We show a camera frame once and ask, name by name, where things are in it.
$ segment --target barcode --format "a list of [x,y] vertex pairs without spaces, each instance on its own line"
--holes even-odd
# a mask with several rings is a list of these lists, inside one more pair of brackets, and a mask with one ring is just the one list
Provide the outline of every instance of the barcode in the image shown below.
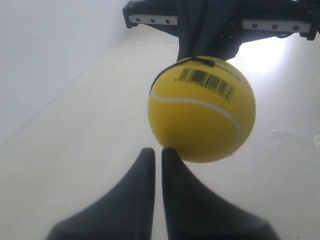
[[180,77],[176,79],[176,81],[192,83],[201,86],[212,92],[215,92],[228,101],[232,98],[236,90],[234,86],[218,76],[205,71],[190,68],[184,68],[180,74]]

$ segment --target white floor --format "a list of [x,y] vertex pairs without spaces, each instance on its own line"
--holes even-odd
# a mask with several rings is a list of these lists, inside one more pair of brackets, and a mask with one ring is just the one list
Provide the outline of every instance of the white floor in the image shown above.
[[[147,100],[177,53],[177,38],[133,29],[0,150],[0,239],[44,239],[110,190],[143,147],[157,153],[153,239],[167,239]],[[283,240],[320,239],[319,53],[319,36],[244,44],[230,62],[254,90],[254,130],[232,157],[188,163],[223,198],[271,221]]]

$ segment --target tennis ball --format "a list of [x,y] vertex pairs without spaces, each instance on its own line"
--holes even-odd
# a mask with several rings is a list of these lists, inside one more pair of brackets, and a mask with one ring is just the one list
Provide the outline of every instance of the tennis ball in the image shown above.
[[184,59],[153,83],[148,118],[158,142],[188,162],[223,159],[246,141],[256,117],[254,93],[244,75],[217,58]]

